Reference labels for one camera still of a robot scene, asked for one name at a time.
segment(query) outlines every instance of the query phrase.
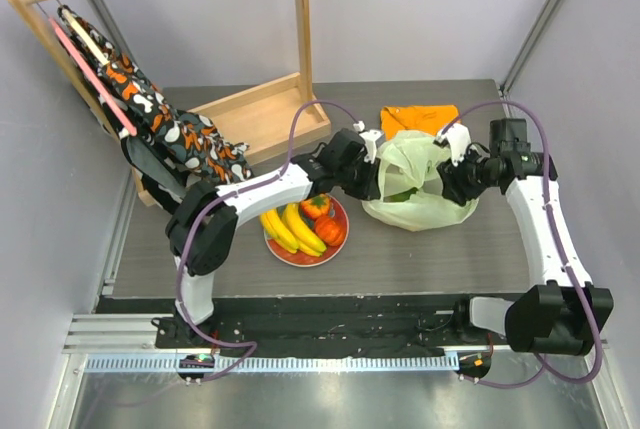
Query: wooden frame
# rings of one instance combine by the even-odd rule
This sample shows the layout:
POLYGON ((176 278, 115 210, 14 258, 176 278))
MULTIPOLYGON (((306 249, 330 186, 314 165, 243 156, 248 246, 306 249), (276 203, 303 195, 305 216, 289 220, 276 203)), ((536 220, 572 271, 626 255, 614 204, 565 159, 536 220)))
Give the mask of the wooden frame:
MULTIPOLYGON (((58 44, 49 23, 33 7, 35 2, 46 0, 8 1, 60 66, 91 111, 109 128, 98 100, 85 87, 81 74, 58 44)), ((295 4, 300 71, 190 110, 212 118, 229 140, 248 143, 250 148, 246 156, 251 164, 286 152, 293 115, 303 103, 314 99, 309 0, 295 0, 295 4), (259 126, 250 123, 257 118, 265 123, 259 126)), ((327 115, 319 104, 314 104, 298 120, 294 144, 299 147, 329 135, 330 131, 331 123, 327 115)), ((142 189, 135 170, 133 173, 138 195, 146 205, 152 205, 153 199, 142 189)))

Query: red bowl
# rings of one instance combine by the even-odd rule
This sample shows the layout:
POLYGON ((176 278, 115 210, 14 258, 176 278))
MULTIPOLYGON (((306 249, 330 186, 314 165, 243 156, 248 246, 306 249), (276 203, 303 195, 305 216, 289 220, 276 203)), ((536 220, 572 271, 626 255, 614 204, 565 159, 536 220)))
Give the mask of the red bowl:
MULTIPOLYGON (((344 207, 342 207, 342 204, 340 204, 335 197, 329 196, 329 199, 331 199, 331 212, 329 212, 329 215, 333 217, 336 222, 342 224, 346 228, 346 235, 344 241, 342 241, 342 244, 340 244, 339 246, 327 246, 327 250, 320 257, 310 256, 302 251, 291 254, 290 252, 287 252, 282 247, 280 247, 273 239, 271 239, 271 237, 269 237, 269 234, 267 234, 265 231, 264 240, 267 243, 267 247, 269 248, 271 253, 282 262, 286 262, 287 264, 296 267, 319 266, 320 264, 324 264, 330 259, 333 259, 336 254, 340 252, 340 249, 342 249, 344 244, 347 242, 347 238, 349 237, 349 218, 347 217, 347 213, 344 210, 344 207)), ((305 216, 302 216, 302 218, 305 220, 305 222, 310 221, 305 216)))

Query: folded orange towel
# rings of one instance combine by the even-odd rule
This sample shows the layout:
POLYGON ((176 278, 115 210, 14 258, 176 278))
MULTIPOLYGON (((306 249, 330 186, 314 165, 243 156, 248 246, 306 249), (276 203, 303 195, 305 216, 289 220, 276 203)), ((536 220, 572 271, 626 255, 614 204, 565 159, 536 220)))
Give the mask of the folded orange towel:
POLYGON ((387 106, 380 111, 381 128, 387 141, 398 131, 417 129, 435 136, 458 115, 456 106, 387 106))

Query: orange vegetable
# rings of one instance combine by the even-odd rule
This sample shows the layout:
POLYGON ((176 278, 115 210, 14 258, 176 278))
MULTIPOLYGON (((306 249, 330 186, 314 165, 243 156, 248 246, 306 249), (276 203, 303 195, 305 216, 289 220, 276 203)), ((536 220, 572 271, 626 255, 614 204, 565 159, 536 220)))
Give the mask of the orange vegetable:
POLYGON ((329 199, 329 196, 326 194, 320 194, 319 196, 302 201, 300 203, 300 209, 305 216, 315 221, 320 216, 329 214, 331 199, 329 199))
POLYGON ((320 216, 316 220, 313 230, 320 239, 330 246, 339 246, 347 237, 345 227, 327 215, 320 216))

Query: fruit bowl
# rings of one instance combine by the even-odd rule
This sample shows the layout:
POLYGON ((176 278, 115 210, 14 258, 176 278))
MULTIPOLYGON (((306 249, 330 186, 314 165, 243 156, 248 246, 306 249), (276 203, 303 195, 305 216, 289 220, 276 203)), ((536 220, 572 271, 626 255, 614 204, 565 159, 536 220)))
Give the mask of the fruit bowl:
MULTIPOLYGON (((345 236, 344 240, 341 244, 337 246, 326 245, 326 250, 320 256, 312 256, 309 254, 305 254, 303 251, 298 250, 295 254, 290 253, 285 248, 283 248, 280 244, 278 244, 268 233, 264 231, 264 240, 267 244, 267 247, 271 251, 271 253, 280 259, 282 262, 286 262, 292 266, 296 267, 313 267, 319 266, 320 264, 324 264, 325 262, 333 259, 338 252, 344 247, 347 238, 349 237, 349 218, 347 217, 347 213, 333 196, 329 196, 329 200, 331 201, 331 209, 329 211, 329 216, 335 220, 338 224, 344 227, 345 236)), ((278 214, 280 216, 284 215, 285 207, 278 208, 278 214)), ((306 225, 313 229, 314 221, 310 218, 306 217, 302 211, 298 210, 298 214, 300 215, 302 221, 306 223, 306 225)))

